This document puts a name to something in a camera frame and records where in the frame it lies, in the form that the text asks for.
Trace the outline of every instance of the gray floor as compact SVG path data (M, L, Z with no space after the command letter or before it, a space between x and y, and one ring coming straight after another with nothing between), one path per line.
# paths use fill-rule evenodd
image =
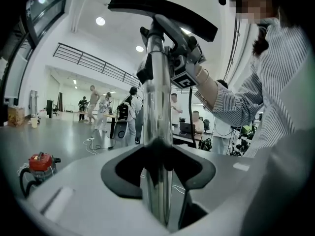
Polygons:
M11 185L14 195L23 197L17 170L28 162L28 159L41 151L59 157L61 163L57 164L60 171L69 163L84 158L94 156L86 151L83 142L94 137L94 147L101 145L103 148L114 146L121 148L124 142L116 142L108 138L110 134L110 123L107 123L107 133L93 129L93 125L86 125L85 122L72 121L72 114L63 113L62 116L53 118L42 118L38 128L32 128L25 124L20 127L5 126L0 128L1 166L6 174L6 178ZM97 150L99 153L106 153L106 150ZM28 181L32 180L30 174L26 174ZM173 173L173 184L182 187L175 173ZM168 229L171 232L177 231L178 219L184 200L184 194L173 188L171 200L171 213Z

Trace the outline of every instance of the white cup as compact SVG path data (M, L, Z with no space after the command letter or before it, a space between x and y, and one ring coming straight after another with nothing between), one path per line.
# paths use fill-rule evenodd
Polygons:
M31 118L31 127L37 128L37 118Z

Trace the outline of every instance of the red vacuum cleaner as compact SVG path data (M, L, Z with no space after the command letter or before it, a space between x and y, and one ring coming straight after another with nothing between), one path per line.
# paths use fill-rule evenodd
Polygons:
M34 154L29 159L29 167L23 168L20 172L20 186L24 197L30 194L30 189L32 185L39 186L42 182L57 173L56 163L60 163L60 158L54 158L49 154L43 152L39 154ZM25 172L31 173L35 180L29 181L26 189L23 185L23 175Z

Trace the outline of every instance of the chrome pole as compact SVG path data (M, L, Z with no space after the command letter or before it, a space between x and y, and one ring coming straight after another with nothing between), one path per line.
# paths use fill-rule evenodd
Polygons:
M154 22L151 30L158 32ZM143 85L145 147L150 147L154 141L160 141L167 147L172 146L171 80L162 34L160 32L160 35L149 36L147 45L147 53L152 56L153 79L147 80ZM172 172L167 171L162 163L158 165L157 171L157 182L152 181L149 171L146 173L148 207L162 224L167 225L172 191Z

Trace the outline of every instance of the cardboard box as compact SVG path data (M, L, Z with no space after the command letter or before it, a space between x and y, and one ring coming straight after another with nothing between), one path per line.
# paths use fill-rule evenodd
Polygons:
M24 123L24 108L8 107L8 126L17 127Z

